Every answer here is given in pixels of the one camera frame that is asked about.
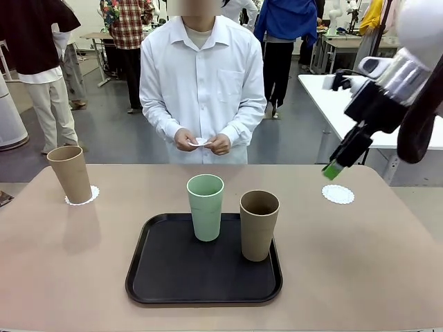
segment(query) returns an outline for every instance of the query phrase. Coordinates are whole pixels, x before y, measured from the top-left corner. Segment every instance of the tan cup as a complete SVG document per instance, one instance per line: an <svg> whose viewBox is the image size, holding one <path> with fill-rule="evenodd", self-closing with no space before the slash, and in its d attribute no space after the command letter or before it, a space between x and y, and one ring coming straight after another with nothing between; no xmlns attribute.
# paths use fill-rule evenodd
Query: tan cup
<svg viewBox="0 0 443 332"><path fill-rule="evenodd" d="M254 190L240 199L242 254L246 259L263 261L268 257L279 210L278 198L269 192Z"/></svg>
<svg viewBox="0 0 443 332"><path fill-rule="evenodd" d="M92 197L81 147L59 147L49 152L47 158L72 204L84 203Z"/></svg>

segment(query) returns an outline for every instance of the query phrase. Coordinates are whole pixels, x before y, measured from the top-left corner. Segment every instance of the paper cup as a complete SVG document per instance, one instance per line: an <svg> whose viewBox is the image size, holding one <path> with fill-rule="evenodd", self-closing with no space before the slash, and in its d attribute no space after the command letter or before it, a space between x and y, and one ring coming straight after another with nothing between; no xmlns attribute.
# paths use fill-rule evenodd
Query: paper cup
<svg viewBox="0 0 443 332"><path fill-rule="evenodd" d="M263 261L268 257L279 210L278 198L269 192L254 190L242 196L242 254L246 259Z"/></svg>
<svg viewBox="0 0 443 332"><path fill-rule="evenodd" d="M197 175L188 181L186 187L195 236L204 242L215 240L220 234L223 180L210 174Z"/></svg>
<svg viewBox="0 0 443 332"><path fill-rule="evenodd" d="M81 147L59 147L49 152L47 159L72 204L84 203L92 197Z"/></svg>

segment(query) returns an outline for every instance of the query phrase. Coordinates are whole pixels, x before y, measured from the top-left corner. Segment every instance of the shirt pocket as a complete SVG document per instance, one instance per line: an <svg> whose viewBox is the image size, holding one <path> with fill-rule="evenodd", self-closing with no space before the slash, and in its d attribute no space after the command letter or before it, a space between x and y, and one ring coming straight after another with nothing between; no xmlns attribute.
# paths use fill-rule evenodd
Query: shirt pocket
<svg viewBox="0 0 443 332"><path fill-rule="evenodd" d="M217 70L217 97L220 102L240 102L244 73Z"/></svg>

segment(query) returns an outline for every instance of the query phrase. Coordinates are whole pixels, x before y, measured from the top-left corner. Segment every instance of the yellow jacket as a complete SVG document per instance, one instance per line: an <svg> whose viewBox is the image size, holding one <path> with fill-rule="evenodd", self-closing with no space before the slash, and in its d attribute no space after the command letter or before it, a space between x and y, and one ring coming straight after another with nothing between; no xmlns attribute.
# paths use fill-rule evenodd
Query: yellow jacket
<svg viewBox="0 0 443 332"><path fill-rule="evenodd" d="M383 0L372 0L365 18L360 25L360 34L364 35L368 28L375 29L381 23L381 11L383 10Z"/></svg>

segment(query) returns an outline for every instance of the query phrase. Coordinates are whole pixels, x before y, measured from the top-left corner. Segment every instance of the cable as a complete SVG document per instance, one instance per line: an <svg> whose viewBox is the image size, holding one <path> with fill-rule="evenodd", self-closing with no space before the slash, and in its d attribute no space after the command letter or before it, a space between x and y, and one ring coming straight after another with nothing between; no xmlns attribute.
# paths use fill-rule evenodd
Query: cable
<svg viewBox="0 0 443 332"><path fill-rule="evenodd" d="M353 71L352 69L338 69L336 73L338 73L339 71L342 72L342 73L355 74L355 75L360 75L360 76L363 76L363 77L370 78L368 75L360 73L359 71Z"/></svg>

